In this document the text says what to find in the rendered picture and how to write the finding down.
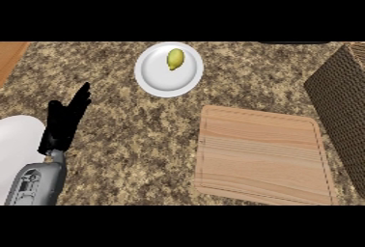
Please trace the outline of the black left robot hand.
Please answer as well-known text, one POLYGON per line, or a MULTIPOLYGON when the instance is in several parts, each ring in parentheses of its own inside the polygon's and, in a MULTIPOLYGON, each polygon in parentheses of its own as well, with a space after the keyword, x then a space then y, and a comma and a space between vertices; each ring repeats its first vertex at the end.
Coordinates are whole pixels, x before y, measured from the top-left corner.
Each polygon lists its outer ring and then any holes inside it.
POLYGON ((91 95, 91 83, 86 82, 67 105, 58 100, 49 102, 48 126, 37 150, 43 155, 49 155, 54 150, 69 150, 80 120, 92 103, 91 95))

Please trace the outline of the yellow-green fruit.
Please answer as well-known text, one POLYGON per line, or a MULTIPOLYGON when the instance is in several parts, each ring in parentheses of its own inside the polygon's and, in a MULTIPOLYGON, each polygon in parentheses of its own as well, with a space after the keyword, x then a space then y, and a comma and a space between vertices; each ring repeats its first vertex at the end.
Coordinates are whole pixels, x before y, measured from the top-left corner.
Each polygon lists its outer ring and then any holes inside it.
POLYGON ((170 52, 169 52, 169 56, 168 56, 168 65, 169 65, 169 69, 175 70, 176 68, 179 68, 184 64, 184 51, 178 48, 175 48, 170 52))

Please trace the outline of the white round plate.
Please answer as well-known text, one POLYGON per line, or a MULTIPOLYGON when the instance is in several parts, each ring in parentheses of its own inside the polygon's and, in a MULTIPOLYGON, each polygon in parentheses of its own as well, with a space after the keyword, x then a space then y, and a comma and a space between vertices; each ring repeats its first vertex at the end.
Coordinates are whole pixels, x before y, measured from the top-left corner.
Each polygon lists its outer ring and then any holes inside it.
POLYGON ((197 50, 185 43, 165 41, 144 52, 135 65, 135 77, 141 88, 154 96, 176 97, 187 94, 203 77, 204 63, 197 50), (169 69, 168 57, 173 49, 184 53, 184 63, 169 69))

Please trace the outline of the brown wooden panel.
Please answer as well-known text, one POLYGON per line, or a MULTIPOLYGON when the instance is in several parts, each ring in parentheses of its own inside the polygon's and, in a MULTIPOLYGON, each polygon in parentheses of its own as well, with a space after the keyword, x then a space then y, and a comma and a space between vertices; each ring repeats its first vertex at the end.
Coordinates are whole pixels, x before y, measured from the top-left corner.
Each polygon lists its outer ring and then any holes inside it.
POLYGON ((29 41, 0 41, 0 87, 30 46, 29 41))

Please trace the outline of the brown wicker basket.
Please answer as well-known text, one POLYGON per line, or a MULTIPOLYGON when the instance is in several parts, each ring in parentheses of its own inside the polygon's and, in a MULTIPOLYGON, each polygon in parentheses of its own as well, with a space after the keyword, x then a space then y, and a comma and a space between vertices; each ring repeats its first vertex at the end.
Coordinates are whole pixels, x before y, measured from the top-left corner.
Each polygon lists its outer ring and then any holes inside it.
POLYGON ((365 41, 348 42, 305 82, 345 170, 365 199, 365 41))

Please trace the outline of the wooden cutting board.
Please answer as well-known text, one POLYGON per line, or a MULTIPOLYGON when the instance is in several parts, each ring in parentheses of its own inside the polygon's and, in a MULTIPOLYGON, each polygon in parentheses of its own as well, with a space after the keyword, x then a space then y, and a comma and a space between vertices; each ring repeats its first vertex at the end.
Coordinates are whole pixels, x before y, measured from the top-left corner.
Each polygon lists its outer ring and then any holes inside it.
POLYGON ((269 205, 339 203, 318 123, 308 117, 203 107, 196 188, 269 205))

